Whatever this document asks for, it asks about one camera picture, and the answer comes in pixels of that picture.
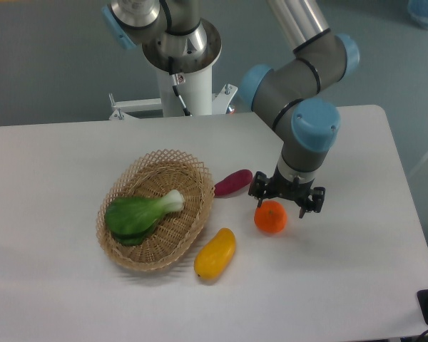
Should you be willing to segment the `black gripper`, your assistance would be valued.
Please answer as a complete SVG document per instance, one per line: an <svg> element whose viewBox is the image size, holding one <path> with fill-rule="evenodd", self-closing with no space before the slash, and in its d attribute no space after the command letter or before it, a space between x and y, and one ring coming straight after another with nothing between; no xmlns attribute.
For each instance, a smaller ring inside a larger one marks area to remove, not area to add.
<svg viewBox="0 0 428 342"><path fill-rule="evenodd" d="M289 181L276 167L270 179L265 173L257 171L250 183L248 195L257 200L257 208L260 208L269 184L269 198L278 197L297 203L300 207L299 218L303 218L309 212L320 213L325 201L325 188L311 189L313 182L301 182L301 179Z"/></svg>

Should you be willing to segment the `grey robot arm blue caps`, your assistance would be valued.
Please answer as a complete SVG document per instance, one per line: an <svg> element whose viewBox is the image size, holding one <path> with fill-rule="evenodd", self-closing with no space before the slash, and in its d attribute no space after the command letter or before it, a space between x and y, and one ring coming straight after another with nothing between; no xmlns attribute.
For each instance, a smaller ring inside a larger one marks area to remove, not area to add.
<svg viewBox="0 0 428 342"><path fill-rule="evenodd" d="M357 44L331 32L315 1L270 1L294 53L280 69L251 68L237 94L283 142L271 177L257 172L249 189L258 201L279 197L302 213L320 212L325 188L313 185L340 129L336 107L318 94L351 74L360 61ZM102 9L124 49L140 46L155 68L166 117L212 115L212 67L222 49L216 27L198 1L110 1Z"/></svg>

